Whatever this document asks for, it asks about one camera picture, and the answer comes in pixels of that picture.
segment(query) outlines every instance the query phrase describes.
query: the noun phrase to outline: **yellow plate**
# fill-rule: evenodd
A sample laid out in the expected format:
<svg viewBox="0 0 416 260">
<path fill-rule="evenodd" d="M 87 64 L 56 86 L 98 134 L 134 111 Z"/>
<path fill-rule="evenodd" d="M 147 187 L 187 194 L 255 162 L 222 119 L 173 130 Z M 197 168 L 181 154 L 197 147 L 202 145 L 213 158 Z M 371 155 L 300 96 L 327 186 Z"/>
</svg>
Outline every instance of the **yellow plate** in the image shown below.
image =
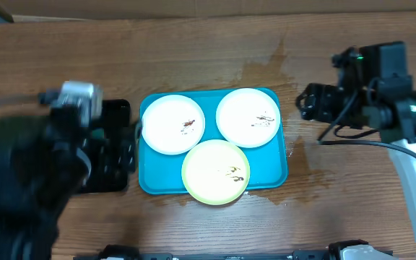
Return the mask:
<svg viewBox="0 0 416 260">
<path fill-rule="evenodd" d="M 250 181 L 250 165 L 242 150 L 223 140 L 196 145 L 182 164 L 182 180 L 199 202 L 222 205 L 236 200 Z"/>
</svg>

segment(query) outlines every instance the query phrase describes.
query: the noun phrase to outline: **white plate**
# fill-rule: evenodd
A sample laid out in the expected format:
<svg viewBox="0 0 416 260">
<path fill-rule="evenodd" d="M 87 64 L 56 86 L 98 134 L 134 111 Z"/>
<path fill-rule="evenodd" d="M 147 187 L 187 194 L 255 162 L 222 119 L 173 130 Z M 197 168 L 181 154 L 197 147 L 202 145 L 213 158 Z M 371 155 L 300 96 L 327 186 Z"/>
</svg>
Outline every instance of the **white plate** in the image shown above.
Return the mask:
<svg viewBox="0 0 416 260">
<path fill-rule="evenodd" d="M 242 150 L 224 140 L 209 140 L 188 152 L 182 180 L 199 202 L 222 205 L 236 200 L 250 180 L 250 165 Z"/>
<path fill-rule="evenodd" d="M 155 151 L 178 155 L 200 142 L 205 117 L 200 106 L 182 95 L 167 95 L 154 101 L 142 115 L 142 137 Z"/>
<path fill-rule="evenodd" d="M 266 93 L 239 89 L 227 94 L 217 106 L 216 124 L 229 142 L 245 148 L 260 147 L 274 138 L 280 111 Z"/>
</svg>

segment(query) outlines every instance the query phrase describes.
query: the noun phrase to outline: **tabletop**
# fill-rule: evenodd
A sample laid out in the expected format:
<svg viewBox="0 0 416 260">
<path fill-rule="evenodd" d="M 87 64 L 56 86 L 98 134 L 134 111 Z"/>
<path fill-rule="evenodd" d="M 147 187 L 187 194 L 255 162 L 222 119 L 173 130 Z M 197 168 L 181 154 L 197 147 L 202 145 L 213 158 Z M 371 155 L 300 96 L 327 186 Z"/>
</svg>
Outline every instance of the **tabletop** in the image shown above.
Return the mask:
<svg viewBox="0 0 416 260">
<path fill-rule="evenodd" d="M 71 199 L 53 259 L 108 244 L 173 254 L 281 253 L 360 238 L 415 257 L 394 166 L 385 149 L 320 147 L 325 123 L 302 121 L 296 96 L 335 84 L 333 53 L 403 40 L 416 88 L 416 12 L 303 14 L 0 25 L 0 96 L 37 93 L 75 79 L 125 98 L 133 121 L 155 92 L 269 87 L 280 101 L 289 176 L 279 188 L 208 207 L 189 195 L 151 196 L 133 174 L 123 193 Z M 45 113 L 36 105 L 0 116 Z"/>
</svg>

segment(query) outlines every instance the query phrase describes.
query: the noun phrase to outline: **blue object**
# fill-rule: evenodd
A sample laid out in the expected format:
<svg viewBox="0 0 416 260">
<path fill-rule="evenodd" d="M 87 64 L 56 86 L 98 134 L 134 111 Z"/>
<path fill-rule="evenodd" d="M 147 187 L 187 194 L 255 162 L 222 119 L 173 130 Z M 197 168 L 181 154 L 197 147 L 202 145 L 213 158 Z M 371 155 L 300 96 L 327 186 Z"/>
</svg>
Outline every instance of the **blue object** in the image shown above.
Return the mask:
<svg viewBox="0 0 416 260">
<path fill-rule="evenodd" d="M 274 91 L 257 88 L 268 94 L 280 108 L 279 98 Z M 147 96 L 141 103 L 140 117 L 158 98 L 166 95 L 183 95 L 191 98 L 203 110 L 205 131 L 200 142 L 225 140 L 216 125 L 216 109 L 221 99 L 233 90 L 207 90 L 190 92 L 159 93 Z M 257 148 L 241 148 L 250 163 L 250 181 L 247 191 L 281 186 L 288 177 L 287 156 L 282 122 L 274 138 Z M 188 193 L 181 177 L 181 168 L 187 152 L 180 155 L 164 155 L 154 151 L 141 137 L 139 140 L 139 185 L 148 194 Z"/>
</svg>

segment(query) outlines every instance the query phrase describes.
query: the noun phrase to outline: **green led indicator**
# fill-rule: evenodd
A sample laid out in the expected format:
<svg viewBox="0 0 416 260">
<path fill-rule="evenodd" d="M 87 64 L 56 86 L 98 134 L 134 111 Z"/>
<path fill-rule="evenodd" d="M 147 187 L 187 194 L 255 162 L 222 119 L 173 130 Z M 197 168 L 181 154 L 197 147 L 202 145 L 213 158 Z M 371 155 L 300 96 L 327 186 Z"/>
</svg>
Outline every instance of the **green led indicator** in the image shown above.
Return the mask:
<svg viewBox="0 0 416 260">
<path fill-rule="evenodd" d="M 410 111 L 416 113 L 416 105 L 410 105 Z"/>
</svg>

